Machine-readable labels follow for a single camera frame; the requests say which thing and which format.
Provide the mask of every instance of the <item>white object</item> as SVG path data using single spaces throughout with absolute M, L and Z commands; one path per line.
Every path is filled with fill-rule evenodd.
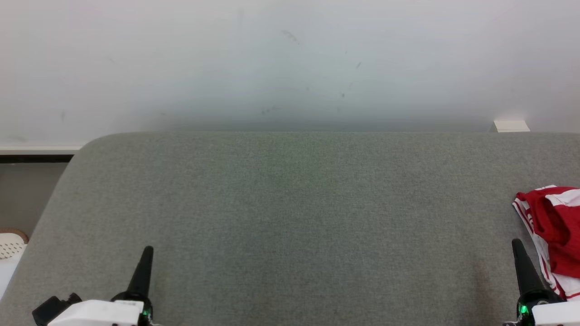
M 568 301 L 532 308 L 536 326 L 580 326 L 580 302 Z
M 553 184 L 550 186 L 538 188 L 536 190 L 541 190 L 545 188 L 556 187 Z M 525 229 L 528 230 L 532 241 L 534 242 L 534 246 L 536 247 L 536 251 L 538 252 L 538 259 L 540 264 L 540 270 L 542 275 L 550 285 L 552 291 L 556 294 L 561 295 L 560 288 L 564 291 L 566 295 L 566 299 L 568 301 L 580 301 L 580 280 L 574 277 L 560 275 L 552 273 L 550 269 L 550 256 L 548 254 L 548 244 L 542 237 L 534 233 L 534 221 L 532 220 L 531 214 L 526 214 L 526 211 L 529 210 L 530 206 L 526 201 L 521 201 L 519 199 L 515 199 L 512 203 L 513 207 L 516 209 L 517 214 L 524 222 Z
M 0 233 L 0 299 L 26 249 L 25 240 L 16 233 Z
M 526 132 L 530 131 L 523 120 L 494 120 L 494 129 L 497 132 Z
M 20 262 L 20 258 L 22 257 L 25 248 L 26 245 L 24 245 L 23 249 L 18 253 L 16 253 L 15 255 L 6 259 L 0 259 L 0 300 L 2 300 L 4 292 L 6 292 L 6 288 L 10 283 L 12 274 L 14 274 L 16 266 L 18 266 L 18 263 Z
M 138 324 L 142 309 L 126 302 L 87 300 L 71 305 L 48 326 L 132 326 Z

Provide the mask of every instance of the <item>gray fabric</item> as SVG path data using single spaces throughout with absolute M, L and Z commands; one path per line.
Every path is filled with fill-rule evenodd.
M 580 186 L 580 135 L 130 133 L 57 185 L 0 304 L 110 299 L 155 247 L 178 325 L 499 325 L 518 297 L 518 191 Z

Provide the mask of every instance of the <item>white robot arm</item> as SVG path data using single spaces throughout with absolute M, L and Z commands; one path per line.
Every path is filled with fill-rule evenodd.
M 517 285 L 517 321 L 504 326 L 580 326 L 580 301 L 568 301 L 546 289 L 521 240 L 512 241 Z
M 127 291 L 110 301 L 82 301 L 75 293 L 67 301 L 53 296 L 32 312 L 37 326 L 152 326 L 149 283 L 153 247 L 143 250 Z

